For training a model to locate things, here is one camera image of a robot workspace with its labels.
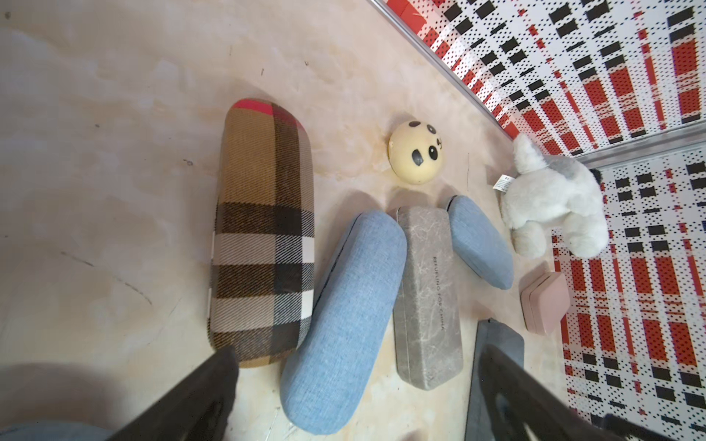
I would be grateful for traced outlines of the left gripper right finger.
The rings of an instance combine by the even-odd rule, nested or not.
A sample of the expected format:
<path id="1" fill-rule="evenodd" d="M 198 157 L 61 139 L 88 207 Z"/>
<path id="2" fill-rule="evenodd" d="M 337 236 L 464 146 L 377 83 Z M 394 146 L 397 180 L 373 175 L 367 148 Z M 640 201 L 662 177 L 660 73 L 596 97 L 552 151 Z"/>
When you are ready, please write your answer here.
<path id="1" fill-rule="evenodd" d="M 618 440 L 619 437 L 584 421 L 545 389 L 524 368 L 509 359 L 496 347 L 489 347 L 483 361 L 498 364 L 498 371 L 506 376 L 497 394 L 509 402 L 509 409 L 518 420 L 517 440 L 528 440 L 534 435 L 539 440 Z M 484 390 L 488 414 L 496 440 L 511 440 L 502 417 L 496 413 L 494 391 Z"/>

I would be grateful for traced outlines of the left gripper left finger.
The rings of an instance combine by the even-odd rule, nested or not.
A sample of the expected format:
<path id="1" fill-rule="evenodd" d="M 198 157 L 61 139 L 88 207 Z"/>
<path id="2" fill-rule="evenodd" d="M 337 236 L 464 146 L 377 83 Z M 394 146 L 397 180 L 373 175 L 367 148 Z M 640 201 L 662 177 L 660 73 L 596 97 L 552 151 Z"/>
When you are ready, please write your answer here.
<path id="1" fill-rule="evenodd" d="M 239 375 L 233 347 L 217 350 L 112 440 L 222 440 Z"/>

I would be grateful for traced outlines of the teal grey case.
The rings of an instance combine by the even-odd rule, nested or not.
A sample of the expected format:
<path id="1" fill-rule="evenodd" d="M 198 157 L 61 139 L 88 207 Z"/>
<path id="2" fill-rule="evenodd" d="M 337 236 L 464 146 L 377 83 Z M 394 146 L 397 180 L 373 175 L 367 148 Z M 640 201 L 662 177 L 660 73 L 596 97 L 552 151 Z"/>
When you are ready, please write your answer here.
<path id="1" fill-rule="evenodd" d="M 465 440 L 495 440 L 492 419 L 488 414 L 484 390 L 494 391 L 496 413 L 502 417 L 505 428 L 517 440 L 518 420 L 509 409 L 509 402 L 498 387 L 506 382 L 506 376 L 498 371 L 498 364 L 483 361 L 483 353 L 489 347 L 496 347 L 521 368 L 524 367 L 525 342 L 523 337 L 503 323 L 490 318 L 478 322 L 474 346 L 474 365 L 470 397 L 466 418 Z"/>

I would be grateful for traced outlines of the small pink glasses case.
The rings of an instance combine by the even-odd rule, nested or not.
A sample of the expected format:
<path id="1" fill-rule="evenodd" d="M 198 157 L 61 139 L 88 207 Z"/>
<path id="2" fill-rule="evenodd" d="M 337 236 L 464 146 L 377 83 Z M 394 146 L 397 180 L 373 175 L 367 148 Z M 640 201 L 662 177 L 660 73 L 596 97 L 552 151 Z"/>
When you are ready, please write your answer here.
<path id="1" fill-rule="evenodd" d="M 570 307 L 566 276 L 562 272 L 543 274 L 520 293 L 520 302 L 527 329 L 549 336 Z"/>

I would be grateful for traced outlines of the teal-lined glasses case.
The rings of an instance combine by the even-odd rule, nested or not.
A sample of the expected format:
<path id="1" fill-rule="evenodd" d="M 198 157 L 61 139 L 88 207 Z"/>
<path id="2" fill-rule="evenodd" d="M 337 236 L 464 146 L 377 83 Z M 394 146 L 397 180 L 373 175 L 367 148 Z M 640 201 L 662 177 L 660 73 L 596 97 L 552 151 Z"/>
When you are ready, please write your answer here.
<path id="1" fill-rule="evenodd" d="M 407 206 L 397 210 L 396 219 L 407 240 L 393 309 L 397 372 L 417 389 L 431 391 L 463 370 L 449 215 L 443 209 Z"/>

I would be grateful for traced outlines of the beige case with dark glasses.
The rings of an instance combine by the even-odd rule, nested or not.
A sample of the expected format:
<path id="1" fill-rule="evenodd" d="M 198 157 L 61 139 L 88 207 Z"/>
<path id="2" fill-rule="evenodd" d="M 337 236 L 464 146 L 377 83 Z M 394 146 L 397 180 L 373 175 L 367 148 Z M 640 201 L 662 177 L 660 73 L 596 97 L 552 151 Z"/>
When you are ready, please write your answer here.
<path id="1" fill-rule="evenodd" d="M 241 367 L 290 356 L 314 310 L 314 171 L 285 108 L 245 98 L 224 121 L 211 248 L 208 334 Z"/>

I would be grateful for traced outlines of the blue case with pink glasses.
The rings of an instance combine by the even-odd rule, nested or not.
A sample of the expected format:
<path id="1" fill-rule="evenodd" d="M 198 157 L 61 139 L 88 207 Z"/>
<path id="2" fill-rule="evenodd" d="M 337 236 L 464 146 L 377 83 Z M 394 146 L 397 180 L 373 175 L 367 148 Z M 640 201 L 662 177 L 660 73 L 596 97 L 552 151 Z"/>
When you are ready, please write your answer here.
<path id="1" fill-rule="evenodd" d="M 447 212 L 453 251 L 488 284 L 510 290 L 514 281 L 513 256 L 485 213 L 462 195 L 449 199 Z"/>

